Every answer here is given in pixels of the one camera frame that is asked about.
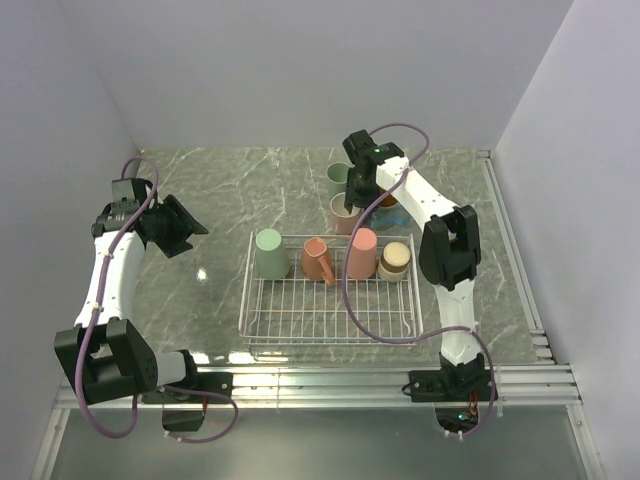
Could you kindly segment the pink mug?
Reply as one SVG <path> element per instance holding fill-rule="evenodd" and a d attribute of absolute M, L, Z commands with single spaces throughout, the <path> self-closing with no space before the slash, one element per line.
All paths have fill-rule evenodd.
<path fill-rule="evenodd" d="M 344 206 L 346 194 L 336 194 L 330 202 L 332 229 L 338 235 L 350 235 L 358 222 L 362 209 L 353 206 L 347 210 Z"/>

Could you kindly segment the blue mug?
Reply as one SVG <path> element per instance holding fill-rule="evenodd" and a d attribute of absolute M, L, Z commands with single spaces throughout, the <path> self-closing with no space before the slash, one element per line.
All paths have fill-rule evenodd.
<path fill-rule="evenodd" d="M 367 217 L 365 224 L 374 231 L 385 231 L 395 226 L 406 226 L 410 220 L 404 207 L 393 196 L 388 196 Z"/>

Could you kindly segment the tall pink plastic cup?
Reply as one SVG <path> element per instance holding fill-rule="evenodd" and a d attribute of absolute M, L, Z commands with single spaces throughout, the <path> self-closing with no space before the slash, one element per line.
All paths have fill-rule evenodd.
<path fill-rule="evenodd" d="M 346 262 L 348 278 L 366 280 L 374 275 L 377 265 L 377 242 L 377 235 L 369 228 L 359 228 L 355 232 Z"/>

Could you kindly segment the orange floral mug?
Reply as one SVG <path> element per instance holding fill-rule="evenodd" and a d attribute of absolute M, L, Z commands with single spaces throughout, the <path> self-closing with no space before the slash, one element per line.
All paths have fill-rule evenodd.
<path fill-rule="evenodd" d="M 324 281 L 331 286 L 335 284 L 331 254 L 321 238 L 313 237 L 304 243 L 300 263 L 308 279 Z"/>

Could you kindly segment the tall green plastic cup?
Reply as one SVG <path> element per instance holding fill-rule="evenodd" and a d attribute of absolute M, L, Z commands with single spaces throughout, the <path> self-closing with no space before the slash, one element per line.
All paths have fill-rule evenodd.
<path fill-rule="evenodd" d="M 275 229 L 263 229 L 255 239 L 255 261 L 262 278 L 279 280 L 288 274 L 291 263 L 281 234 Z"/>

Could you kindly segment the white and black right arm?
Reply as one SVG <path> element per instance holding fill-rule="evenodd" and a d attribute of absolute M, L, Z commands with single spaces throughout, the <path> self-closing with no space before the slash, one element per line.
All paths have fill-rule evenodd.
<path fill-rule="evenodd" d="M 429 380 L 413 377 L 416 401 L 466 401 L 490 385 L 491 358 L 476 331 L 474 281 L 481 262 L 478 216 L 439 193 L 394 143 L 378 145 L 371 133 L 350 134 L 343 148 L 351 162 L 347 175 L 347 210 L 367 218 L 394 197 L 420 227 L 418 263 L 433 286 L 440 314 L 440 367 Z"/>

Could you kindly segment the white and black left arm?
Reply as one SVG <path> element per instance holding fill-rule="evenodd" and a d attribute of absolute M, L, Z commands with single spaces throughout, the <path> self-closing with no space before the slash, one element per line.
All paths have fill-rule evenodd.
<path fill-rule="evenodd" d="M 113 200 L 91 227 L 95 262 L 87 297 L 71 329 L 56 334 L 54 351 L 76 396 L 94 405 L 159 387 L 189 402 L 202 379 L 186 350 L 157 354 L 132 323 L 138 272 L 148 244 L 168 258 L 205 235 L 172 195 L 159 201 L 141 178 L 112 183 Z"/>

